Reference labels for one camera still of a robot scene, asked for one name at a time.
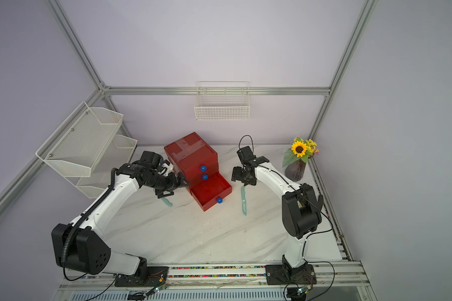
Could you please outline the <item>red bottom drawer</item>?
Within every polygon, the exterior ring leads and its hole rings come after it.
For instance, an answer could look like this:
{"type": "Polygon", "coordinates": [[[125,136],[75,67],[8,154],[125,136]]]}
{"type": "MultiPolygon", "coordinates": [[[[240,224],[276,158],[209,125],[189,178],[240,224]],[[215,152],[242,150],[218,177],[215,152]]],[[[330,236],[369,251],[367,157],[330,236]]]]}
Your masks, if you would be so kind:
{"type": "Polygon", "coordinates": [[[221,173],[215,173],[206,180],[201,180],[190,189],[192,197],[203,211],[209,210],[215,204],[221,204],[232,193],[232,186],[221,173]]]}

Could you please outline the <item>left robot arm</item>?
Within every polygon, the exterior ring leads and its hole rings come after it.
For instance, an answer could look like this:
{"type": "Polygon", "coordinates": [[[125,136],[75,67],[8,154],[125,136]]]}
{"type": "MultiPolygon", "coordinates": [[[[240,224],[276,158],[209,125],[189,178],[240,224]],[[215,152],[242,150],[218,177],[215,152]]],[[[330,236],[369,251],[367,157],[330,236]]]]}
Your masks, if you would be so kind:
{"type": "Polygon", "coordinates": [[[172,163],[150,151],[144,151],[133,163],[113,168],[105,191],[70,223],[59,223],[52,230],[56,264],[63,271],[74,270],[84,275],[114,274],[117,287],[160,283],[160,276],[148,268],[145,258],[113,251],[103,239],[104,231],[140,188],[151,188],[162,199],[189,185],[182,172],[174,172],[172,163]]]}

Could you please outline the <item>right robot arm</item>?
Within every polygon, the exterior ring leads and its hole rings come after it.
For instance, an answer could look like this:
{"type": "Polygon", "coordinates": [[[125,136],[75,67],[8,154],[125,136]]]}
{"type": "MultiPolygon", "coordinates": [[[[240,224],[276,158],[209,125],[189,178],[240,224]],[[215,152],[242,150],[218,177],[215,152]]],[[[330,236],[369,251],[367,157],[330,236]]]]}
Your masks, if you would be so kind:
{"type": "Polygon", "coordinates": [[[306,259],[311,235],[322,222],[323,197],[317,197],[312,186],[292,182],[265,157],[240,157],[241,167],[233,168],[232,180],[244,186],[264,183],[281,199],[281,219],[290,236],[280,265],[267,265],[268,284],[293,284],[306,279],[313,285],[313,267],[306,259]]]}

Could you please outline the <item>red drawer cabinet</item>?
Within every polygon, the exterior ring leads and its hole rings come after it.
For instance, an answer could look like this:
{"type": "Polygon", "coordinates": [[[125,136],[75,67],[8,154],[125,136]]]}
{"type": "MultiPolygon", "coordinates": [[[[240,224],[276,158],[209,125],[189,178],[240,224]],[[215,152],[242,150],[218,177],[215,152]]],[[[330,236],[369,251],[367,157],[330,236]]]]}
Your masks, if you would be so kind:
{"type": "Polygon", "coordinates": [[[189,192],[202,179],[220,173],[217,152],[195,132],[166,145],[164,151],[174,171],[182,172],[190,182],[189,192]]]}

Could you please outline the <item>teal fruit knife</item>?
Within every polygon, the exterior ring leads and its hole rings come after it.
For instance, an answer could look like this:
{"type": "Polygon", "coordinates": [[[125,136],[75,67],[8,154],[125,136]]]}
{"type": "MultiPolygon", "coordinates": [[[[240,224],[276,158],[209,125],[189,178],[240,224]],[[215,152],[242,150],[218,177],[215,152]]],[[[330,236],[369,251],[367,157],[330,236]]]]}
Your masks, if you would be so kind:
{"type": "Polygon", "coordinates": [[[167,199],[167,198],[162,198],[161,199],[163,201],[164,204],[166,204],[168,207],[172,207],[173,204],[167,199]]]}
{"type": "Polygon", "coordinates": [[[241,199],[242,199],[242,214],[247,215],[247,199],[246,199],[246,187],[241,187],[241,199]]]}

